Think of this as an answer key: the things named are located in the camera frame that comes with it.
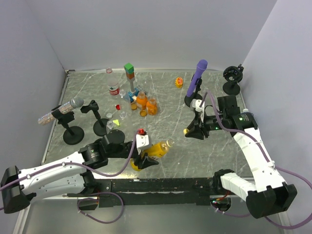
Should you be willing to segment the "clear plastic bottle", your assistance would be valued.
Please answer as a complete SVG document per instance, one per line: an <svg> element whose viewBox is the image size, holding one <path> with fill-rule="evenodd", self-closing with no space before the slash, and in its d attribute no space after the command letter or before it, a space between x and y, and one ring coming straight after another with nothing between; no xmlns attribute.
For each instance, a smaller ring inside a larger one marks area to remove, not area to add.
<svg viewBox="0 0 312 234"><path fill-rule="evenodd" d="M109 134L115 127L115 123L112 120L108 120L106 123L106 133Z"/></svg>

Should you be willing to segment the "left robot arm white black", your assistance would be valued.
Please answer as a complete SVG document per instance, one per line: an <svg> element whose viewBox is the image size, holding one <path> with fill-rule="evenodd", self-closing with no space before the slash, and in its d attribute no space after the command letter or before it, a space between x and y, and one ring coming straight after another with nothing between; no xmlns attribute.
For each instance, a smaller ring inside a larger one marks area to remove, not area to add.
<svg viewBox="0 0 312 234"><path fill-rule="evenodd" d="M151 147L151 138L143 129L129 142L125 142L122 131L111 130L79 151L51 163L28 169L8 167L0 182L1 210L12 214L35 201L62 194L90 196L97 188L93 174L107 176L98 169L111 158L132 161L140 170L157 165L158 161L146 152Z"/></svg>

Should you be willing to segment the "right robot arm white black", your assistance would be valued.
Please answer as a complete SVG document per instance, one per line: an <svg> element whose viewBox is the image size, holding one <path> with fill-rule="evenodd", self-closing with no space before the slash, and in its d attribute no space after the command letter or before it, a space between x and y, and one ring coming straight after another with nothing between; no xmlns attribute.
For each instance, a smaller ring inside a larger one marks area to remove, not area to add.
<svg viewBox="0 0 312 234"><path fill-rule="evenodd" d="M203 97L192 94L184 98L195 117L185 129L185 137L204 140L210 131L228 129L239 145L252 172L254 182L239 177L233 170L215 172L210 189L217 194L234 193L244 200L254 218L286 211L297 195L293 184L287 184L268 155L253 114L242 112L234 95L218 97L214 116L205 113Z"/></svg>

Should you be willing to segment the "yellow juice bottle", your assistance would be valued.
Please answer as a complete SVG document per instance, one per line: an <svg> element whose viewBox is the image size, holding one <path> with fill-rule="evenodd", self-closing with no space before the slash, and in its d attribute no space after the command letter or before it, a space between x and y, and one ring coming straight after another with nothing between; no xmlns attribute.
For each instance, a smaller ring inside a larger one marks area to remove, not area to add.
<svg viewBox="0 0 312 234"><path fill-rule="evenodd" d="M142 152L142 155L148 156L152 159L159 160L163 156L165 156L169 149L173 147L174 141L172 139L169 139L167 141L160 141L157 144L154 144L154 150L153 152Z"/></svg>

